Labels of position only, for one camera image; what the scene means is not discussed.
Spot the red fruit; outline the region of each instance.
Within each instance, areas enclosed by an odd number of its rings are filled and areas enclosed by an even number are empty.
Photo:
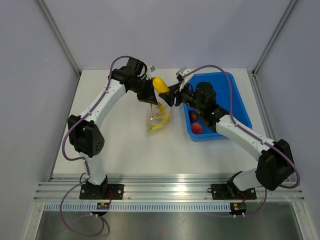
[[[202,126],[199,123],[194,122],[191,124],[191,131],[194,134],[201,134],[202,133]]]
[[[195,122],[195,121],[197,121],[197,119],[199,118],[199,115],[198,115],[198,113],[197,113],[196,111],[190,110],[190,111],[189,111],[189,118],[190,118],[190,120],[191,120],[192,122]]]

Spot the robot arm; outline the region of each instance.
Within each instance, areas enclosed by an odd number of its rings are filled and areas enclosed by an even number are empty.
[[[180,69],[176,74],[179,83],[169,86],[169,91],[160,93],[159,97],[171,107],[184,103],[194,108],[206,127],[233,140],[257,161],[256,168],[238,172],[227,181],[232,195],[262,186],[275,190],[294,173],[289,144],[282,139],[276,142],[264,137],[236,120],[232,113],[216,103],[216,92],[209,82],[198,83],[195,91],[189,89],[191,73],[186,67]]]
[[[143,68],[145,68],[145,73],[139,76]],[[126,66],[112,71],[112,81],[109,85],[104,86],[103,91],[86,110],[79,116],[71,115],[68,118],[68,128],[70,129],[81,117],[87,115],[70,132],[69,141],[84,159],[87,174],[90,173],[88,180],[90,184],[100,186],[107,179],[99,154],[105,144],[100,128],[114,104],[127,91],[137,93],[137,98],[141,102],[157,104],[151,78],[153,70],[153,66],[147,67],[140,60],[130,57]]]
[[[67,123],[70,129],[83,116],[86,116],[70,132],[69,141],[85,160],[85,168],[90,176],[87,183],[92,189],[97,188],[95,198],[106,193],[108,184],[99,154],[105,143],[99,130],[101,124],[113,105],[129,90],[135,92],[137,99],[141,102],[158,103],[151,77],[153,69],[153,66],[147,67],[138,59],[130,57],[126,66],[112,71],[110,85],[104,86],[103,91],[85,111],[79,116],[71,115],[68,118]],[[165,87],[161,88],[162,91],[157,91],[159,97],[164,99],[170,107],[184,103],[196,109],[204,125],[213,132],[218,132],[235,141],[257,161],[256,168],[238,172],[227,181],[227,188],[231,194],[261,186],[273,191],[294,172],[293,157],[286,141],[275,142],[237,121],[232,113],[216,103],[216,92],[210,83],[200,82],[195,91],[190,90],[188,82],[193,75],[188,68],[182,68],[176,76],[180,82],[169,87],[163,82]]]

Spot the white tabletop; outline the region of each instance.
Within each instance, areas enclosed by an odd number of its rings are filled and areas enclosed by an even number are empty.
[[[242,101],[252,123],[252,129],[265,135],[258,106],[247,70],[225,69],[235,79]],[[176,83],[177,69],[157,69],[153,75],[167,85]],[[217,72],[203,69],[199,73]],[[108,70],[84,70],[72,104],[71,113],[79,115],[103,89]],[[133,92],[126,93],[105,118],[101,133],[105,139],[101,152],[107,174],[219,174],[246,171],[257,162],[240,146],[229,139],[193,142],[187,132],[183,105],[172,109],[170,124],[163,130],[148,135],[146,127],[150,105],[137,100]],[[67,142],[69,157],[78,157]],[[64,159],[61,147],[54,174],[81,174],[83,162]]]

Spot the white wall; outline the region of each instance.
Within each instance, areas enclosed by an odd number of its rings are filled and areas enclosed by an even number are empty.
[[[45,0],[81,69],[131,55],[156,68],[252,69],[289,0]]]
[[[17,240],[49,177],[77,78],[35,1],[1,1],[0,23],[0,232]]]
[[[317,227],[320,226],[319,12],[319,0],[300,1],[258,73],[277,135],[291,144]]]

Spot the blue bin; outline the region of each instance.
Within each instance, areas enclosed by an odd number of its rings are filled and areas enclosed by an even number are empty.
[[[234,76],[231,73],[227,73],[232,86],[232,109],[234,117],[239,120],[242,124],[246,125],[248,128],[252,129],[252,124],[249,119],[248,113],[242,102],[241,96],[239,94]],[[193,89],[196,89],[196,86],[200,82],[208,82],[211,83],[213,89],[216,92],[216,102],[224,109],[230,111],[230,90],[229,90],[229,83],[226,76],[222,72],[211,72],[211,73],[200,73],[195,74],[192,79],[190,80],[190,84],[192,85]],[[195,110],[192,107],[189,107],[183,104],[185,121],[186,121],[186,128],[191,137],[191,139],[195,142],[200,141],[207,141],[213,139],[221,139],[223,136],[217,132],[213,132],[210,128],[205,127],[200,119],[195,121],[196,123],[202,126],[202,133],[201,134],[194,134],[191,131],[191,124],[194,122],[189,118],[189,111]]]

